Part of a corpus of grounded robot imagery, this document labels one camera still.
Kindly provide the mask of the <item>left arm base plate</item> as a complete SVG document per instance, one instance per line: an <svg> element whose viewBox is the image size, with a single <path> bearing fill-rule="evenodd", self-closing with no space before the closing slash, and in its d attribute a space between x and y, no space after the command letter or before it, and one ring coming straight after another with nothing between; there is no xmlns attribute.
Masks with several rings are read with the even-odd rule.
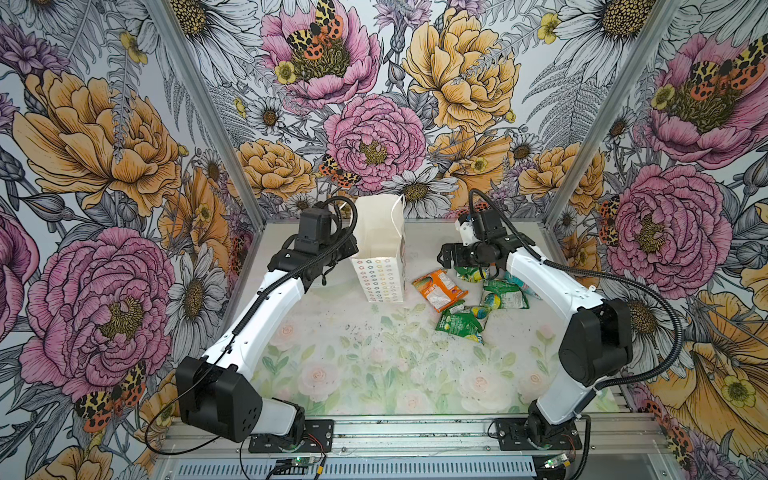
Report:
<svg viewBox="0 0 768 480"><path fill-rule="evenodd" d="M247 447L252 454L323 454L330 453L335 422L331 419L309 419L287 435L253 435Z"/></svg>

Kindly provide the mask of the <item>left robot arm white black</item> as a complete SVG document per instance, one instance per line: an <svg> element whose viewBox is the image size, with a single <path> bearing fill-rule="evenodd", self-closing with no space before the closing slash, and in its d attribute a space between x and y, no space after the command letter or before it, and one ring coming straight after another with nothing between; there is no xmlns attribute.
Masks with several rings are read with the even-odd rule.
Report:
<svg viewBox="0 0 768 480"><path fill-rule="evenodd" d="M304 409L260 395L251 380L277 327L315 279L357 252L356 239L345 228L317 253L295 242L273 255L256 295L233 325L201 357L187 357L177 367L181 421L233 442L271 435L300 443Z"/></svg>

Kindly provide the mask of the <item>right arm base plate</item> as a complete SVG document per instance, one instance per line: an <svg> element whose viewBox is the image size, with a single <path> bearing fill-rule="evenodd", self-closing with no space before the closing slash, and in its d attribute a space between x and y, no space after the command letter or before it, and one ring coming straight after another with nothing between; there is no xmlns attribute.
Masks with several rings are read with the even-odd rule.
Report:
<svg viewBox="0 0 768 480"><path fill-rule="evenodd" d="M551 425L543 418L530 416L494 419L487 435L498 442L501 451L564 450L574 452L583 446L573 420Z"/></svg>

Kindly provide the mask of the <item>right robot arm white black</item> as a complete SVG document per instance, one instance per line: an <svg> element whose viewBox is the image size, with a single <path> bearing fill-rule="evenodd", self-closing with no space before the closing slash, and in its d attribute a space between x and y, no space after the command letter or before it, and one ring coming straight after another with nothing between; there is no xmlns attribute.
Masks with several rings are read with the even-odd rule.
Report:
<svg viewBox="0 0 768 480"><path fill-rule="evenodd" d="M547 261L527 236L446 243L437 254L437 262L445 268L504 266L563 321L565 332L557 352L561 369L549 389L532 402L523 429L524 438L541 448L572 433L576 418L602 383L633 357L628 304L602 297Z"/></svg>

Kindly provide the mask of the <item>green snack packet front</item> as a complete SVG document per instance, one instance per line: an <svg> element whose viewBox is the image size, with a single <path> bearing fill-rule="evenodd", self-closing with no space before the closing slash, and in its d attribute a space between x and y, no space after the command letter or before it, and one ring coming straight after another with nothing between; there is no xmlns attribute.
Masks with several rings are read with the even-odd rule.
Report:
<svg viewBox="0 0 768 480"><path fill-rule="evenodd" d="M483 344L489 315L490 310L485 306L457 305L441 313L435 330Z"/></svg>

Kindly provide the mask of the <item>orange snack packet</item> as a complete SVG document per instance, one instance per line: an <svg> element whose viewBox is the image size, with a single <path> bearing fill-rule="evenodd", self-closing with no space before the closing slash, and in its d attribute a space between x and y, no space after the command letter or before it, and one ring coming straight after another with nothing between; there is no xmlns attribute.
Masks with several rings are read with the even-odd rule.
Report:
<svg viewBox="0 0 768 480"><path fill-rule="evenodd" d="M418 293L434 308L442 313L459 300L463 300L468 291L459 287L446 270L436 270L412 282Z"/></svg>

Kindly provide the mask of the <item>white patterned paper bag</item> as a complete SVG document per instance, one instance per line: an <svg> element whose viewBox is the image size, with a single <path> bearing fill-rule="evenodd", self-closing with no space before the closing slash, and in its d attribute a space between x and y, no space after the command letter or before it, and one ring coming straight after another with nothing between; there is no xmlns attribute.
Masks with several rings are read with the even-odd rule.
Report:
<svg viewBox="0 0 768 480"><path fill-rule="evenodd" d="M401 303L405 290L405 198L378 194L356 200L358 252L351 257L366 299Z"/></svg>

